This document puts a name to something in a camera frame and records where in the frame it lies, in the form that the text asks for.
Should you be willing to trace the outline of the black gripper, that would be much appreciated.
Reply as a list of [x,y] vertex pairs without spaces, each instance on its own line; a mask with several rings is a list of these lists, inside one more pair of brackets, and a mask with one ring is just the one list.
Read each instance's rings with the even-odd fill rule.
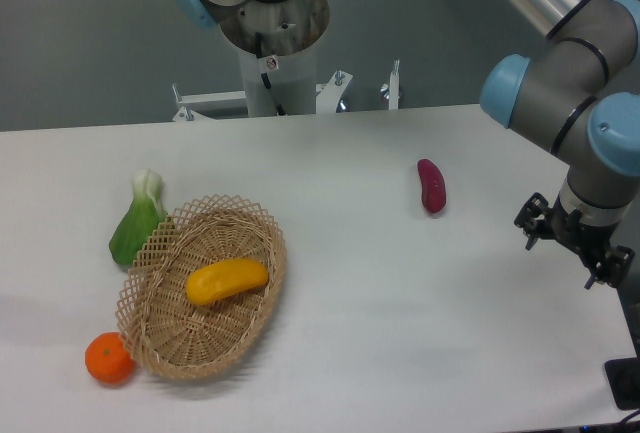
[[552,238],[575,253],[589,270],[585,288],[596,283],[618,288],[635,258],[633,249],[611,245],[618,223],[604,226],[586,224],[580,210],[568,213],[561,205],[550,208],[546,198],[538,192],[522,206],[514,225],[526,236],[526,250],[531,250],[539,240],[549,240],[551,230]]

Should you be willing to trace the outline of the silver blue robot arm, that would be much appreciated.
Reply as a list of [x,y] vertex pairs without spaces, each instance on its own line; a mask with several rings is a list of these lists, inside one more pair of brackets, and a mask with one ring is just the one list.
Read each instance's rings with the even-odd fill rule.
[[[252,116],[334,113],[350,76],[315,80],[327,0],[176,0],[193,23],[219,27],[239,55]],[[515,223],[529,245],[575,253],[590,282],[620,286],[634,259],[611,237],[639,194],[639,99],[600,91],[639,57],[637,0],[509,0],[551,42],[511,55],[488,75],[482,110],[568,166],[553,203],[532,196]]]

